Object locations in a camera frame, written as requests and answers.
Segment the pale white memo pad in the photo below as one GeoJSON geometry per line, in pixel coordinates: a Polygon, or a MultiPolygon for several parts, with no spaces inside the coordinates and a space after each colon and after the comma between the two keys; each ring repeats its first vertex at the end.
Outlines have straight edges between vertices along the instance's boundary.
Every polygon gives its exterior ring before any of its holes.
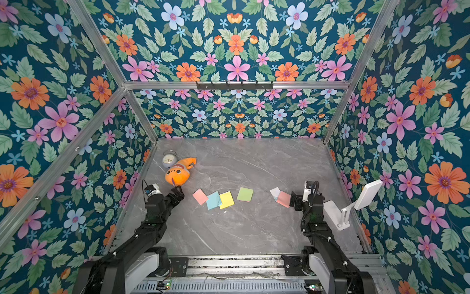
{"type": "Polygon", "coordinates": [[[280,193],[281,193],[281,190],[278,187],[275,187],[270,190],[270,194],[272,195],[275,201],[278,200],[280,193]]]}

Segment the blue memo pad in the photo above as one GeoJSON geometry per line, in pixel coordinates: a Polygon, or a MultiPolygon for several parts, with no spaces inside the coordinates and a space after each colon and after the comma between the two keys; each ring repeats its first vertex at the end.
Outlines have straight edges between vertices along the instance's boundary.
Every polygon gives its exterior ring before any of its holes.
{"type": "Polygon", "coordinates": [[[221,204],[222,204],[222,201],[220,198],[220,194],[218,192],[213,192],[210,195],[208,195],[208,199],[206,201],[208,210],[219,207],[221,204]]]}

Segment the green memo pad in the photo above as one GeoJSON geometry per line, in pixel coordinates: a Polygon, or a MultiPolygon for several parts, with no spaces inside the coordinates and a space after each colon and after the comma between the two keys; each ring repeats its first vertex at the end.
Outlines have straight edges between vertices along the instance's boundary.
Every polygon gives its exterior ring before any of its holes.
{"type": "Polygon", "coordinates": [[[243,201],[243,202],[250,202],[252,200],[252,197],[253,197],[253,189],[241,187],[237,195],[237,200],[243,201]]]}

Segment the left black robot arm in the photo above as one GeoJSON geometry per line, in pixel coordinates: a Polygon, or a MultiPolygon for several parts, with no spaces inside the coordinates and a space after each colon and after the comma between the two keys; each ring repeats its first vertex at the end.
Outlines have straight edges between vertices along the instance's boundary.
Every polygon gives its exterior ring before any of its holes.
{"type": "Polygon", "coordinates": [[[130,294],[148,274],[170,268],[164,248],[154,248],[167,229],[173,208],[185,198],[181,186],[164,196],[158,188],[148,195],[146,216],[134,234],[107,255],[84,263],[78,270],[74,294],[130,294]]]}

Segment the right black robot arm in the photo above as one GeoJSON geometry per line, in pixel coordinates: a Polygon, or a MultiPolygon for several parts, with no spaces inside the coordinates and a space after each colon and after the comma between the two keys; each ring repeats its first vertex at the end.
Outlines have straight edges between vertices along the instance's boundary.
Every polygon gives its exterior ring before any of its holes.
{"type": "Polygon", "coordinates": [[[352,263],[335,241],[324,220],[324,197],[318,181],[306,181],[303,194],[291,194],[290,206],[302,212],[301,233],[310,241],[301,252],[301,267],[313,274],[318,285],[308,285],[309,294],[375,294],[371,274],[352,263]]]}

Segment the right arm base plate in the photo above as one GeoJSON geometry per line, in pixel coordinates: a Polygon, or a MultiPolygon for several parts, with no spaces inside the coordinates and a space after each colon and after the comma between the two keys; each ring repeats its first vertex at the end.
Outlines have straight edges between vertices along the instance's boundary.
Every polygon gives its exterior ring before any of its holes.
{"type": "Polygon", "coordinates": [[[285,276],[305,276],[300,256],[281,255],[285,276]]]}

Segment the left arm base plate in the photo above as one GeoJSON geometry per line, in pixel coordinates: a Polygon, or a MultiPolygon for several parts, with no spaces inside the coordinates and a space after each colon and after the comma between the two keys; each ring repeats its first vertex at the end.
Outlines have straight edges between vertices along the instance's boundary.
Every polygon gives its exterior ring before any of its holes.
{"type": "Polygon", "coordinates": [[[186,277],[188,270],[188,257],[165,257],[162,259],[164,278],[186,277]]]}

